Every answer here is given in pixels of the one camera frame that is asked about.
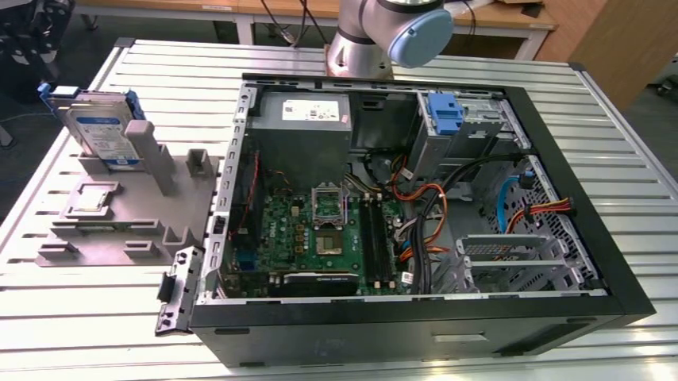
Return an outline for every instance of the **ram slot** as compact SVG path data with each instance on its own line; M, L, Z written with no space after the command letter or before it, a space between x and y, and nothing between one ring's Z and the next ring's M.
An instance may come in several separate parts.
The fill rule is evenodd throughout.
M361 236L365 277L369 283L378 280L377 260L373 243L373 218L370 216L370 200L361 201Z
M392 280L392 256L389 254L386 239L386 220L384 218L382 203L373 200L370 203L373 217L373 255L377 265L377 280L388 282Z

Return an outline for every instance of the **white label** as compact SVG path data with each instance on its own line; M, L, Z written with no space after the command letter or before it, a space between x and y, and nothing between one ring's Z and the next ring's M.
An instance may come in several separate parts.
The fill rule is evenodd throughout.
M401 175L404 175L404 177L408 180L412 180L413 176L414 176L414 173L408 168L404 168L404 170L401 171Z
M109 164L137 164L139 155L123 136L123 124L117 117L78 117L78 126L93 151Z
M284 103L284 121L340 121L340 102L289 99Z
M414 282L414 274L412 272L404 272L404 276L401 277L401 283L413 284Z
M553 29L553 25L530 24L530 28L533 28L533 29Z
M226 12L230 12L233 8L230 6L203 6L205 10L225 10Z

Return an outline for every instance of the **metal slotted table surface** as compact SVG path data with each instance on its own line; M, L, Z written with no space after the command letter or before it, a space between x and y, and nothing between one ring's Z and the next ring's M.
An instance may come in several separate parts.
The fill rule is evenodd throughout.
M534 357L228 369L195 336L154 337L166 266L34 263L82 172L81 148L65 130L0 229L0 379L678 378L677 186L589 75L564 63L453 57L394 70L397 79L528 89L657 315ZM245 71L322 75L322 50L138 40L114 48L91 89L131 87L171 152L206 148L219 155Z

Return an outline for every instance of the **blue drive bay latch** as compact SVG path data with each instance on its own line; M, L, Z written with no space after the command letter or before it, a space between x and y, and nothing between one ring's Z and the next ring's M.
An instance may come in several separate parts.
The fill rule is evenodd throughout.
M456 135L465 123L465 108L453 94L429 93L429 112L440 135Z

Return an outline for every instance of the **hard drive label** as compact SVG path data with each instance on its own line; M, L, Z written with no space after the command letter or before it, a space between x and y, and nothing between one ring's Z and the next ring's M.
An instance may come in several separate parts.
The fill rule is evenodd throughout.
M123 135L123 125L117 117L78 117L81 133L97 155L110 165L134 165L139 155Z

